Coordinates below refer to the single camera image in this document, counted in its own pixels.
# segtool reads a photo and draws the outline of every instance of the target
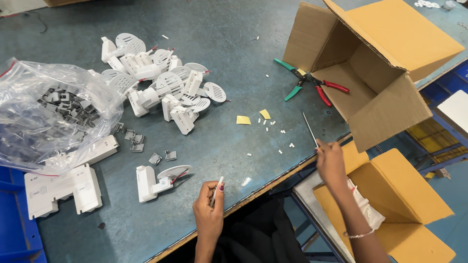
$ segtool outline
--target wire cutter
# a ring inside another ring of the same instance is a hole
[[[294,75],[296,75],[298,78],[299,78],[299,82],[297,83],[296,87],[294,87],[294,89],[291,91],[291,93],[286,96],[285,98],[285,102],[288,101],[289,99],[291,99],[292,97],[294,97],[294,95],[296,95],[296,93],[298,93],[301,89],[302,89],[302,84],[304,84],[304,82],[310,82],[308,79],[307,79],[307,72],[301,70],[301,69],[296,69],[295,67],[291,66],[290,64],[284,62],[284,61],[281,61],[277,58],[274,59],[274,61],[280,65],[282,65],[283,67],[287,68],[289,71],[291,71],[292,73],[294,73]]]
[[[312,75],[310,76],[312,78],[312,81],[315,83],[315,89],[317,89],[318,93],[319,93],[319,96],[320,98],[323,100],[323,102],[331,107],[333,106],[331,104],[331,102],[328,100],[328,98],[325,96],[325,93],[323,92],[323,88],[321,87],[321,85],[325,85],[327,87],[330,87],[330,88],[336,88],[337,90],[341,90],[343,91],[344,93],[348,93],[350,90],[348,88],[345,88],[341,85],[338,85],[336,83],[333,83],[333,82],[328,82],[326,80],[323,80],[323,81],[320,81],[316,78],[314,78]]]

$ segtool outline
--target green-handled pliers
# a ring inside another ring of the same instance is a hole
[[[302,84],[306,81],[306,82],[310,82],[308,79],[307,79],[307,73],[302,71],[302,70],[297,70],[295,67],[291,66],[290,64],[284,62],[284,61],[281,61],[277,58],[274,59],[274,61],[280,65],[282,65],[283,67],[287,68],[289,71],[291,71],[292,73],[294,73],[294,75],[296,75],[298,78],[299,78],[299,82],[297,83],[296,87],[294,87],[294,89],[292,90],[292,92],[286,96],[285,98],[285,102],[288,101],[289,99],[291,99],[292,97],[294,97],[294,95],[296,95],[296,93],[298,93],[301,89],[302,89]]]

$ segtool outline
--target clear plastic bag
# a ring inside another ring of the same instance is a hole
[[[86,128],[46,109],[40,99],[56,86],[91,102],[99,122]],[[118,93],[82,68],[12,58],[0,66],[0,165],[42,175],[64,174],[109,135],[123,111]]]

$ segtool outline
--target cardboard box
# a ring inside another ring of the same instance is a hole
[[[386,217],[375,231],[383,248],[398,263],[448,263],[455,252],[424,225],[453,215],[452,210],[397,150],[371,161],[354,142],[343,147],[346,172],[369,204]],[[326,186],[314,189],[333,227],[350,252],[341,212]]]
[[[383,0],[345,12],[301,2],[283,61],[320,80],[349,124],[359,152],[429,118],[416,91],[420,80],[464,47],[402,0]]]
[[[79,3],[79,2],[86,2],[86,1],[90,1],[90,0],[44,0],[44,2],[49,7],[58,7],[58,6],[74,4],[74,3]]]

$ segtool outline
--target yellow sticky note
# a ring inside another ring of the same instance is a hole
[[[297,71],[298,71],[302,76],[307,75],[307,72],[303,71],[303,70],[300,69],[300,68],[298,68]]]
[[[237,115],[237,122],[236,124],[250,124],[250,118],[247,116],[239,116]]]
[[[260,114],[265,118],[265,120],[271,119],[270,114],[266,110],[260,111]]]

